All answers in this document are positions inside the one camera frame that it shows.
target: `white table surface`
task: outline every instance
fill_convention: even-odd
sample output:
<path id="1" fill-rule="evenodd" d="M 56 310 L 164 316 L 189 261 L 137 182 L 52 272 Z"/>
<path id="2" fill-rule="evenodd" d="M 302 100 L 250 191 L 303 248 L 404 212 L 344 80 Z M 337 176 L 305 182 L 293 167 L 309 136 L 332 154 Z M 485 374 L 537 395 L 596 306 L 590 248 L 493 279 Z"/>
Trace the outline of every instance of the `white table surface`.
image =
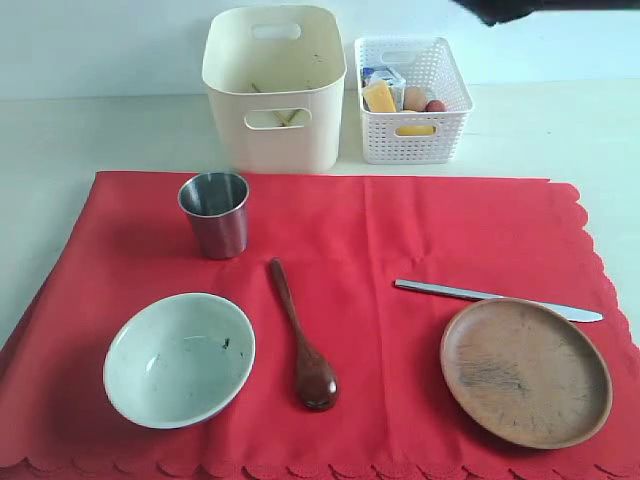
<path id="1" fill-rule="evenodd" d="M 328 173 L 544 177 L 570 182 L 640 340 L 640 79 L 470 87 L 454 162 L 362 159 L 354 92 Z M 54 266 L 99 170 L 226 165 L 204 96 L 0 102 L 0 345 Z"/>

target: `stainless steel cup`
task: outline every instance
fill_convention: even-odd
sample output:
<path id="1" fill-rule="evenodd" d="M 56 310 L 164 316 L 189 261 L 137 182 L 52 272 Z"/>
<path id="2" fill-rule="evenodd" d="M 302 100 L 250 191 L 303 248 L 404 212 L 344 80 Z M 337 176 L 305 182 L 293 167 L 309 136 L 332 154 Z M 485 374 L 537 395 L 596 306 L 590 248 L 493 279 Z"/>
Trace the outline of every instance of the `stainless steel cup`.
<path id="1" fill-rule="evenodd" d="M 201 173 L 178 192 L 178 203 L 205 257 L 235 257 L 247 248 L 249 184 L 235 173 Z"/>

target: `knife blade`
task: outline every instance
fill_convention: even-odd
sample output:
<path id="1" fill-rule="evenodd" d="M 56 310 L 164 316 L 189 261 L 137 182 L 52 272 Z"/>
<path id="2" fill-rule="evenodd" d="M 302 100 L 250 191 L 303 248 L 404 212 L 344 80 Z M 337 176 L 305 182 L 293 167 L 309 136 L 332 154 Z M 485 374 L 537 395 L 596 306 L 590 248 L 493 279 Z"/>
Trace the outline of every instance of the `knife blade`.
<path id="1" fill-rule="evenodd" d="M 411 280 L 395 281 L 394 285 L 405 290 L 413 290 L 415 292 L 435 293 L 436 295 L 445 295 L 447 297 L 463 298 L 465 300 L 486 300 L 489 298 L 510 298 L 495 293 L 476 292 L 474 290 L 465 290 L 464 288 L 447 287 L 445 285 L 436 285 L 434 283 L 413 282 Z M 537 303 L 543 307 L 547 307 L 556 313 L 573 322 L 598 322 L 602 320 L 602 314 L 584 310 L 582 308 L 569 307 L 568 305 L 559 305 L 557 303 L 537 302 L 535 300 L 527 300 L 531 303 Z"/>

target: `brown plate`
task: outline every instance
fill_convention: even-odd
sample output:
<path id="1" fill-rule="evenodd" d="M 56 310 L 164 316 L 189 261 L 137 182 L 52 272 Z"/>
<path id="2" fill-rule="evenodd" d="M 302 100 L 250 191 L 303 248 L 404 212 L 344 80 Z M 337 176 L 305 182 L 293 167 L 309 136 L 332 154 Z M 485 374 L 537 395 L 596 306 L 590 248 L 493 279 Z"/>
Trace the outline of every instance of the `brown plate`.
<path id="1" fill-rule="evenodd" d="M 518 445 L 583 442 L 611 410 L 611 377 L 591 341 L 524 300 L 484 300 L 459 312 L 442 337 L 440 362 L 462 408 Z"/>

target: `cream plastic bin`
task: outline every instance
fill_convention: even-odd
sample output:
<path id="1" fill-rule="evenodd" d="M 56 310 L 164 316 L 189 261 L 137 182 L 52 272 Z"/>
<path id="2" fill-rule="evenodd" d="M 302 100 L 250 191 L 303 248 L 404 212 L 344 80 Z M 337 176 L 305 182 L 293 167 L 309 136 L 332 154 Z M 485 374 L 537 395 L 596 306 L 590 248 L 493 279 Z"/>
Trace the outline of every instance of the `cream plastic bin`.
<path id="1" fill-rule="evenodd" d="M 216 16 L 202 78 L 231 165 L 259 173 L 330 168 L 346 70 L 335 17 L 323 8 L 256 6 Z"/>
<path id="2" fill-rule="evenodd" d="M 473 108 L 471 97 L 443 38 L 380 37 L 356 40 L 356 66 L 364 157 L 377 164 L 446 163 L 453 158 L 464 122 Z M 447 106 L 443 113 L 373 113 L 364 108 L 362 68 L 389 65 L 407 86 L 432 92 Z M 434 127 L 430 135 L 400 136 L 398 128 Z"/>

